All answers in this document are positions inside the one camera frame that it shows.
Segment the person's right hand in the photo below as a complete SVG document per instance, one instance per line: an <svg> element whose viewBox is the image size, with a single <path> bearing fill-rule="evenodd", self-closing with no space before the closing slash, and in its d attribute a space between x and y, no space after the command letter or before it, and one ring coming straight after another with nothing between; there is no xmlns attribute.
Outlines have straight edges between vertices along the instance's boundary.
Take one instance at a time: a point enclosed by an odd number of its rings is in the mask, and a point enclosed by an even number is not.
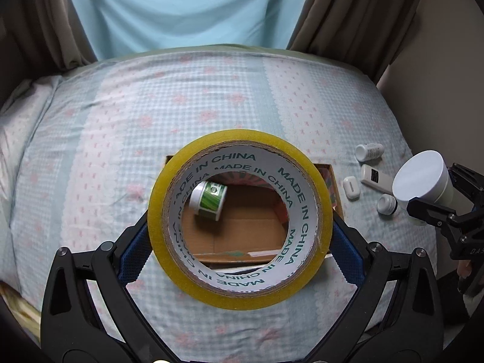
<svg viewBox="0 0 484 363"><path fill-rule="evenodd" d="M471 260L460 260L457 267L457 275L459 277L458 290L465 294L469 288L469 281L467 278L472 274Z"/></svg>

